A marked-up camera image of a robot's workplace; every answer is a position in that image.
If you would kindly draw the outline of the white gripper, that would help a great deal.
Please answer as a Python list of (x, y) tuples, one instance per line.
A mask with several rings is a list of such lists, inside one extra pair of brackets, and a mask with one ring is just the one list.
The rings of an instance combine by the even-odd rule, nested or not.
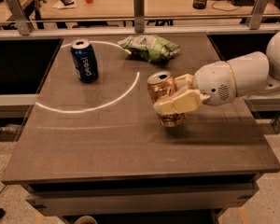
[(227, 62), (215, 62), (201, 67), (193, 75), (175, 78), (178, 90), (174, 95), (153, 105), (160, 115), (188, 113), (204, 105), (231, 103), (237, 94), (235, 77)]

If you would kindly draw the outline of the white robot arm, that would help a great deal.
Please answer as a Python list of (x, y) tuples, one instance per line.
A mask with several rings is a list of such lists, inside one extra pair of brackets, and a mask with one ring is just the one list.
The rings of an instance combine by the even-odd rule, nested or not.
[(177, 91), (153, 105), (160, 115), (194, 111), (201, 105), (224, 105), (237, 97), (280, 91), (280, 32), (265, 52), (255, 51), (202, 66), (175, 79)]

